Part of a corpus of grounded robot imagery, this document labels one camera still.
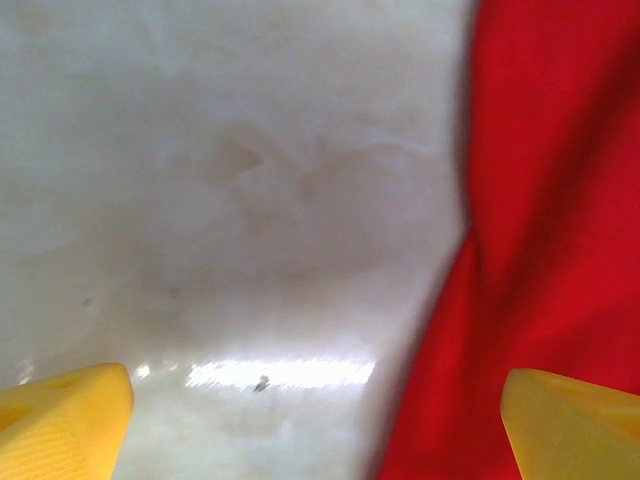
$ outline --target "yellow plastic object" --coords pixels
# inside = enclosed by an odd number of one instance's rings
[[[639,480],[640,397],[514,370],[502,419],[524,480]]]
[[[0,480],[106,480],[133,409],[124,366],[0,392]]]

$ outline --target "marble surface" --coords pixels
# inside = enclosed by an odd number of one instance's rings
[[[0,388],[116,480],[364,479],[459,241],[467,0],[0,0]]]

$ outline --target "red cloth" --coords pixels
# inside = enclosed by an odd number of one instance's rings
[[[381,480],[516,480],[515,367],[640,394],[640,1],[486,0],[471,228]]]

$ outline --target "dark speck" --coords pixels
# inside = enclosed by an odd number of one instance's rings
[[[253,389],[253,391],[259,393],[266,390],[268,386],[269,386],[269,377],[267,377],[266,375],[262,375],[260,377],[260,381],[256,385],[256,388]]]

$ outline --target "white tile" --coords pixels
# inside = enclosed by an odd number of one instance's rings
[[[0,4],[0,387],[102,361],[115,479],[363,479],[462,230],[467,0]]]

